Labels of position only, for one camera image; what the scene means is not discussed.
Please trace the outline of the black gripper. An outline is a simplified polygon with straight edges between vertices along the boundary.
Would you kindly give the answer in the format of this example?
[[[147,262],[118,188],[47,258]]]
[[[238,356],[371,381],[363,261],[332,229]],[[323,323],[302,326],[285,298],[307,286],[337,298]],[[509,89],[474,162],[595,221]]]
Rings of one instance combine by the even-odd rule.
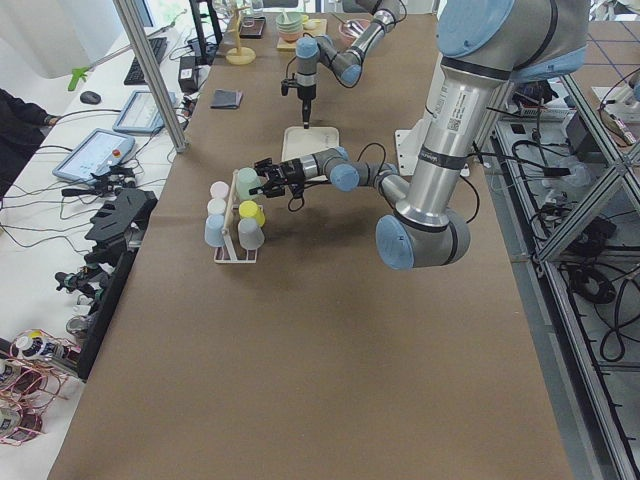
[[[281,94],[286,96],[291,89],[297,91],[297,97],[302,101],[302,125],[310,128],[312,100],[316,98],[317,74],[295,73],[281,81]]]
[[[299,159],[288,160],[278,165],[273,165],[271,157],[254,163],[257,174],[270,174],[269,184],[254,187],[249,190],[252,196],[265,197],[283,196],[285,187],[288,186],[293,196],[302,196],[304,192],[304,170]]]

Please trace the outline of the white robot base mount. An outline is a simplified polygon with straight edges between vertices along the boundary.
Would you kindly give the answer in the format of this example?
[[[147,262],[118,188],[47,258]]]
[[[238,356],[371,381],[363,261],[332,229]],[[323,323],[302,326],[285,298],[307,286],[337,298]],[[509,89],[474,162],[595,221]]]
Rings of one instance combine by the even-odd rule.
[[[427,138],[434,140],[435,137],[429,134],[429,128],[432,123],[432,115],[428,110],[424,111],[423,116],[409,130],[396,130],[396,155],[399,165],[400,174],[403,176],[412,176],[416,168],[419,152]],[[469,128],[473,126],[473,116],[466,115],[462,119],[462,123],[458,132],[446,130],[444,139],[435,141],[432,149],[441,153],[451,155],[460,150],[459,143],[468,140]]]

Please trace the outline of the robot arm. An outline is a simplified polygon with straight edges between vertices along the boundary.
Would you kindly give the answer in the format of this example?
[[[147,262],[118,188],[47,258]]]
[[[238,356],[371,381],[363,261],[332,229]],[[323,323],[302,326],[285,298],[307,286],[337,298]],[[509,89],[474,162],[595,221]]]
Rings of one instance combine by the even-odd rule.
[[[281,94],[297,91],[302,102],[302,127],[310,128],[312,101],[316,98],[318,64],[330,70],[338,83],[353,88],[362,74],[365,58],[370,50],[407,16],[403,1],[364,0],[356,4],[372,15],[369,25],[358,34],[346,49],[339,51],[327,35],[303,36],[296,41],[296,72],[281,81]]]
[[[255,166],[268,198],[301,197],[323,176],[337,189],[375,188],[392,206],[376,226],[382,261],[396,270],[442,266],[464,256],[466,221],[448,203],[494,91],[507,82],[546,80],[578,70],[586,56],[586,1],[450,1],[436,31],[444,75],[410,180],[388,163],[353,162],[334,147]]]

